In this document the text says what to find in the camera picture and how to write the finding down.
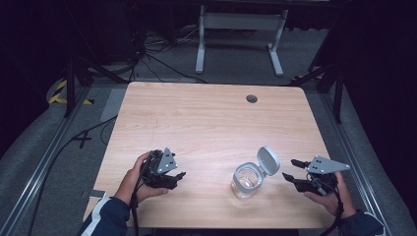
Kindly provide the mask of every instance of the yellow black tape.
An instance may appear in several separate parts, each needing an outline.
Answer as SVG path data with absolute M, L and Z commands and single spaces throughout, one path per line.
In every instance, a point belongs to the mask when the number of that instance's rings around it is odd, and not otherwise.
M 55 92 L 53 93 L 52 97 L 49 99 L 49 103 L 62 103 L 67 104 L 68 101 L 65 98 L 59 98 L 59 95 L 61 94 L 64 87 L 67 85 L 67 80 L 62 79 L 61 83 L 59 83 L 58 87 L 56 88 Z M 84 105 L 93 105 L 94 99 L 86 99 L 83 102 Z

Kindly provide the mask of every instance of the dark background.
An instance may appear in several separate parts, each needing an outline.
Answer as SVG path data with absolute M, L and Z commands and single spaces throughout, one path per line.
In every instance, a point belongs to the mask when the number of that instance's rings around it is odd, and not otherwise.
M 353 1 L 353 11 L 342 14 L 295 9 L 287 27 L 331 28 L 317 65 L 342 62 L 364 130 L 416 222 L 417 9 L 406 1 L 360 2 Z M 199 6 L 162 4 L 148 6 L 143 21 L 173 40 L 175 30 L 195 24 L 198 14 Z M 130 31 L 121 1 L 1 3 L 0 156 L 48 108 L 46 93 L 71 55 L 101 65 L 128 61 L 135 54 Z

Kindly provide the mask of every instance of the table leg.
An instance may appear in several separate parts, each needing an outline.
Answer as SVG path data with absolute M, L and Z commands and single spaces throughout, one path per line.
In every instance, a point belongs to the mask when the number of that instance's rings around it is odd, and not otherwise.
M 269 51 L 270 60 L 272 61 L 273 68 L 275 69 L 275 74 L 278 77 L 283 76 L 283 71 L 282 71 L 282 67 L 281 67 L 281 64 L 280 64 L 279 59 L 278 59 L 278 54 L 276 53 L 276 48 L 278 47 L 278 43 L 279 43 L 279 40 L 280 40 L 281 35 L 282 35 L 282 31 L 283 31 L 284 26 L 285 26 L 285 21 L 286 21 L 286 18 L 287 18 L 287 14 L 288 14 L 288 10 L 282 11 L 281 20 L 279 21 L 279 23 L 276 27 L 275 41 L 273 43 L 268 44 L 268 51 Z
M 197 64 L 196 64 L 196 73 L 201 74 L 203 72 L 203 67 L 205 65 L 205 6 L 202 6 L 200 9 L 200 43 L 199 51 L 197 53 Z

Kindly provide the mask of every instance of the hand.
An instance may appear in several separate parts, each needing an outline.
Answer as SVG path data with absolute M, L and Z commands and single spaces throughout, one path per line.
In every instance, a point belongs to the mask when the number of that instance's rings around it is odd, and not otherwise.
M 341 218 L 349 217 L 356 213 L 356 208 L 353 205 L 352 199 L 350 198 L 349 189 L 347 188 L 346 183 L 343 180 L 343 176 L 340 172 L 334 173 L 337 178 L 337 188 L 340 194 L 341 201 L 343 202 L 343 214 Z M 319 196 L 311 192 L 305 192 L 304 196 L 309 198 L 311 201 L 323 205 L 325 209 L 332 215 L 337 213 L 337 197 L 334 193 L 326 196 Z
M 129 205 L 130 200 L 132 198 L 132 193 L 135 189 L 136 182 L 138 181 L 140 175 L 141 166 L 148 157 L 149 152 L 144 153 L 138 157 L 133 168 L 128 170 L 125 177 L 123 178 L 122 183 L 119 186 L 119 189 L 114 195 L 115 198 L 118 198 L 121 201 L 125 202 L 127 205 Z M 156 197 L 167 193 L 168 189 L 153 189 L 147 185 L 143 185 L 141 186 L 141 188 L 139 188 L 138 191 L 138 202 L 140 203 L 147 198 Z

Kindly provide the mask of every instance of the metal rail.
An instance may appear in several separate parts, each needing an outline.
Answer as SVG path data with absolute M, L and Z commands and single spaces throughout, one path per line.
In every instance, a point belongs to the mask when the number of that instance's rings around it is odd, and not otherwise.
M 84 100 L 87 98 L 89 88 L 81 87 L 79 91 L 80 92 L 76 99 L 76 106 L 74 111 L 71 113 L 69 117 L 64 118 L 61 124 L 59 125 L 57 132 L 53 137 L 51 143 L 49 144 L 45 154 L 43 155 L 42 159 L 40 160 L 30 179 L 28 180 L 25 189 L 23 190 L 21 196 L 19 197 L 11 213 L 6 219 L 6 222 L 2 226 L 0 230 L 0 236 L 8 236 L 13 235 L 15 233 L 17 227 L 22 221 L 22 218 L 24 217 L 25 213 L 30 207 L 31 202 L 36 196 L 42 182 L 46 181 L 46 171 L 49 165 L 51 164 L 58 148 L 60 148 L 62 139 L 67 133 L 72 121 L 76 117 L 77 112 L 82 106 Z
M 381 223 L 386 228 L 387 236 L 392 235 L 389 230 L 387 221 L 384 218 L 384 215 L 381 211 L 381 208 L 378 205 L 372 185 L 369 182 L 368 177 L 365 175 L 364 171 L 362 170 L 361 165 L 359 164 L 358 160 L 356 159 L 353 148 L 349 142 L 348 137 L 346 136 L 346 132 L 344 131 L 343 126 L 337 124 L 334 119 L 330 98 L 325 93 L 320 93 L 319 96 L 320 96 L 321 102 L 323 103 L 323 106 L 325 107 L 325 111 L 331 122 L 331 125 L 333 129 L 336 131 L 340 139 L 340 142 L 343 146 L 343 149 L 346 153 L 347 160 L 349 162 L 347 164 L 349 164 L 352 167 L 351 171 L 352 171 L 353 179 L 356 185 L 358 186 L 360 195 L 362 197 L 362 200 L 365 204 L 367 211 L 372 213 L 374 216 L 377 217 L 377 219 L 381 221 Z

